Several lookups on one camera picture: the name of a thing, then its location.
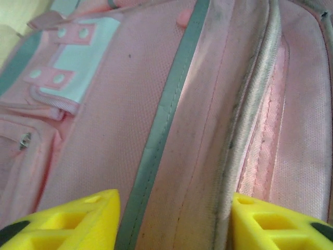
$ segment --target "pink backpack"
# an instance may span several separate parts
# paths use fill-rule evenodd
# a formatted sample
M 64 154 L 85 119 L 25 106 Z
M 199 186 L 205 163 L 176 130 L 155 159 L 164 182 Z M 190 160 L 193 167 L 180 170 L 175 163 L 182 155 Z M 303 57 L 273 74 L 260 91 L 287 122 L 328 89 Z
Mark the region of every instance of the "pink backpack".
M 117 250 L 224 249 L 235 191 L 332 222 L 331 10 L 91 0 L 32 20 L 0 70 L 0 226 L 106 189 Z

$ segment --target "zipper pull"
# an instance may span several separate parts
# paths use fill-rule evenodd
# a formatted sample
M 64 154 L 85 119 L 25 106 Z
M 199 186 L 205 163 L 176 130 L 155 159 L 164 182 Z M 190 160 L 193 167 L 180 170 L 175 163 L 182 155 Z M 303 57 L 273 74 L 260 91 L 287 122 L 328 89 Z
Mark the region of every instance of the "zipper pull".
M 21 140 L 20 140 L 20 151 L 29 147 L 30 141 L 31 141 L 31 133 L 26 133 L 26 134 L 22 135 Z

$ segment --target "black marking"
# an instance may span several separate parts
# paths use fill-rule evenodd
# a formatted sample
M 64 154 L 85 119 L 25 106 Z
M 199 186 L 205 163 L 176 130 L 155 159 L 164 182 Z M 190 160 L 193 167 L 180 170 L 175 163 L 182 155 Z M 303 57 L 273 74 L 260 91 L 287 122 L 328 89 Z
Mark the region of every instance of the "black marking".
M 0 247 L 2 247 L 7 241 L 11 240 L 29 224 L 30 222 L 25 220 L 2 228 L 0 230 Z
M 319 233 L 321 233 L 323 236 L 325 236 L 326 238 L 328 238 L 331 242 L 333 242 L 333 228 L 329 227 L 327 225 L 318 223 L 318 222 L 314 222 L 311 223 L 311 226 L 317 230 Z
M 321 20 L 323 20 L 325 17 L 327 17 L 327 15 L 328 15 L 328 12 L 326 12 L 326 11 L 325 11 L 324 13 L 322 13 L 322 15 L 321 15 L 322 18 L 321 18 Z

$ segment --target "pink strap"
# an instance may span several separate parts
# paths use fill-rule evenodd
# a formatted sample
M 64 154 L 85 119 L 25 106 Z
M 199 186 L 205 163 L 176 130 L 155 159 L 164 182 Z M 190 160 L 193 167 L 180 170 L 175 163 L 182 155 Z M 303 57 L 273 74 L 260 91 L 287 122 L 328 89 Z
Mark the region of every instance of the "pink strap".
M 59 90 L 70 82 L 73 75 L 73 71 L 41 66 L 28 72 L 23 80 L 42 88 Z
M 41 30 L 54 26 L 62 21 L 63 17 L 61 14 L 52 10 L 35 17 L 28 23 L 28 26 L 31 29 Z
M 94 24 L 66 23 L 58 27 L 55 43 L 90 45 L 95 32 Z

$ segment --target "yellow plastic object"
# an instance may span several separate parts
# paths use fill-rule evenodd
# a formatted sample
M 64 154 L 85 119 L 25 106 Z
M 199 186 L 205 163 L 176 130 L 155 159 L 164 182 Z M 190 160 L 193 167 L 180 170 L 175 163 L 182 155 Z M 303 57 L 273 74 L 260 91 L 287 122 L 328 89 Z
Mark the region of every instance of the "yellow plastic object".
M 332 229 L 318 219 L 295 211 L 238 193 L 234 195 L 232 227 L 235 250 L 333 249 L 333 243 L 312 223 Z
M 106 190 L 20 219 L 30 224 L 0 250 L 112 250 L 119 217 L 119 193 Z

